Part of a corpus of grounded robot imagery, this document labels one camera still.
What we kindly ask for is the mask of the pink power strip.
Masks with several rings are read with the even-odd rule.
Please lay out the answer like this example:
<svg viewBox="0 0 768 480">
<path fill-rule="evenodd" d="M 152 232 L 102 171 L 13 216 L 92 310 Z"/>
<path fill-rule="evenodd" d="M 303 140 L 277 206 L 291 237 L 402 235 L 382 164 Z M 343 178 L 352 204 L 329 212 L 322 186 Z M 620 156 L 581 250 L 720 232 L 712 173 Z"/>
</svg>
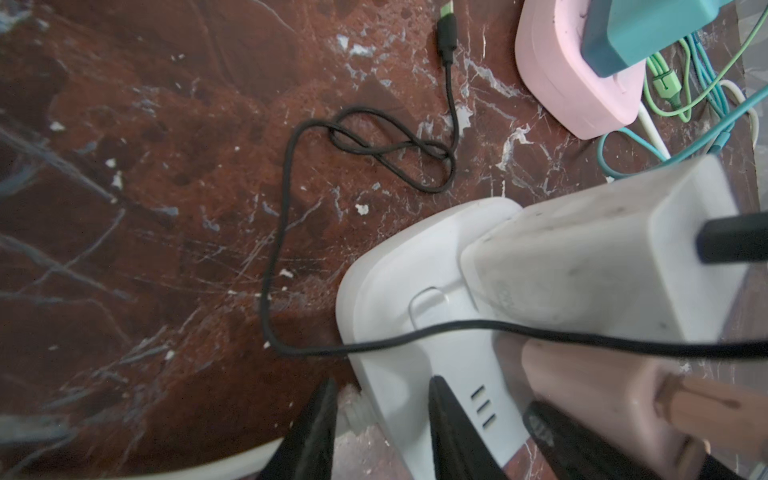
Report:
<svg viewBox="0 0 768 480">
<path fill-rule="evenodd" d="M 570 133 L 590 140 L 632 124 L 641 104 L 644 66 L 599 77 L 581 54 L 590 2 L 522 3 L 514 56 L 531 94 Z"/>
</svg>

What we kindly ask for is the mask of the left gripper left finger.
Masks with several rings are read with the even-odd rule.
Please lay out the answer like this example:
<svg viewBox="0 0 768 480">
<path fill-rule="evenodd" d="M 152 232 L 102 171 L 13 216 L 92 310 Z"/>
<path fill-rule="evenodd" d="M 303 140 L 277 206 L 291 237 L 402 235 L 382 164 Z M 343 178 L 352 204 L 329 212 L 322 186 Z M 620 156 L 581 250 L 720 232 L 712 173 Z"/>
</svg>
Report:
<svg viewBox="0 0 768 480">
<path fill-rule="evenodd" d="M 258 479 L 330 479 L 337 423 L 337 383 L 321 382 Z"/>
</svg>

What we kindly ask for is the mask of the white power strip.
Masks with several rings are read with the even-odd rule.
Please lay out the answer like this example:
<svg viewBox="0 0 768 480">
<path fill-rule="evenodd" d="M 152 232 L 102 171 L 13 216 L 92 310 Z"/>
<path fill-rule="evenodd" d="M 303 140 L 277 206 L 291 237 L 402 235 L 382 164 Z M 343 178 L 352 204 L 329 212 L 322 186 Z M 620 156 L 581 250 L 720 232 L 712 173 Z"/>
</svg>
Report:
<svg viewBox="0 0 768 480">
<path fill-rule="evenodd" d="M 389 339 L 451 321 L 483 318 L 460 267 L 472 242 L 521 207 L 493 197 L 421 220 L 360 257 L 345 274 L 336 320 L 345 345 Z M 435 476 L 428 385 L 441 376 L 486 448 L 504 466 L 528 439 L 507 391 L 490 330 L 431 335 L 349 357 L 361 387 L 339 425 L 355 434 L 377 424 L 416 479 Z"/>
</svg>

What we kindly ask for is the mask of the teal plugs on pink strip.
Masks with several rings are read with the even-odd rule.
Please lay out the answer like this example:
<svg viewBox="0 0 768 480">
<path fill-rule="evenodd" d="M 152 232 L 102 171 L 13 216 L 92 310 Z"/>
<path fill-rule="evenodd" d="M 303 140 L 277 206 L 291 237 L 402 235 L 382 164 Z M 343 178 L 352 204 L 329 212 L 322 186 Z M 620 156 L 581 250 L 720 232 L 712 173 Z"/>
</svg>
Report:
<svg viewBox="0 0 768 480">
<path fill-rule="evenodd" d="M 594 0 L 581 54 L 601 78 L 617 74 L 714 21 L 728 0 Z"/>
</svg>

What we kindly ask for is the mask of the pink plug adapter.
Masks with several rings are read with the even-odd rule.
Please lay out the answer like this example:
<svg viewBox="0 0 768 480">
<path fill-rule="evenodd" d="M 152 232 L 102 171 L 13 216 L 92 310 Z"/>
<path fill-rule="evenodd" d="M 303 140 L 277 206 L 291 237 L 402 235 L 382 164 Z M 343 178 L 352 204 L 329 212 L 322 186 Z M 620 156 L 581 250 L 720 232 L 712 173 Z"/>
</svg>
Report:
<svg viewBox="0 0 768 480">
<path fill-rule="evenodd" d="M 711 444 L 767 460 L 767 396 L 675 372 L 659 358 L 527 341 L 525 377 L 540 399 L 663 479 L 691 479 Z"/>
</svg>

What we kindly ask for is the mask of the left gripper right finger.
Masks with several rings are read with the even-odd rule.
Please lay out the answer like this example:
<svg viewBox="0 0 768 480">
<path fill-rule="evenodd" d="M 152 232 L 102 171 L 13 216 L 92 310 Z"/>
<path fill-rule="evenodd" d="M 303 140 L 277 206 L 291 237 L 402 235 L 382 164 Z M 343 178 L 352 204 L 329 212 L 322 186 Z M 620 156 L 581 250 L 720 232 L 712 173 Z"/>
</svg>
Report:
<svg viewBox="0 0 768 480">
<path fill-rule="evenodd" d="M 442 376 L 430 379 L 428 414 L 437 480 L 507 478 Z"/>
</svg>

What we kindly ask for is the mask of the white charger adapter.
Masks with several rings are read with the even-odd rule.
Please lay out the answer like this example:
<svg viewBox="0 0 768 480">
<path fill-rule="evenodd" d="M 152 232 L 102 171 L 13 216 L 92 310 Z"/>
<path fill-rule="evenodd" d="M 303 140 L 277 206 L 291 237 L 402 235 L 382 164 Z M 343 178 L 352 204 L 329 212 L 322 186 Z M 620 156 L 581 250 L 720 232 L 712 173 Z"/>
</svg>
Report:
<svg viewBox="0 0 768 480">
<path fill-rule="evenodd" d="M 706 265 L 695 240 L 737 213 L 713 156 L 528 206 L 462 253 L 486 319 L 659 342 L 712 343 L 747 268 Z"/>
</svg>

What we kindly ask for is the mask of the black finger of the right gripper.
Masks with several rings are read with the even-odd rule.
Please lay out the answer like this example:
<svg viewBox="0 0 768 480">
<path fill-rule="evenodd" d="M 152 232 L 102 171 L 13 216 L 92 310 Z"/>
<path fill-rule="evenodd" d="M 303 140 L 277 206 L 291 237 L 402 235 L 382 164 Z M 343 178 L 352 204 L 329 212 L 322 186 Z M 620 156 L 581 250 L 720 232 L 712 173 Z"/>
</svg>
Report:
<svg viewBox="0 0 768 480">
<path fill-rule="evenodd" d="M 555 406 L 534 401 L 524 426 L 559 479 L 658 479 L 650 467 L 624 453 Z"/>
</svg>

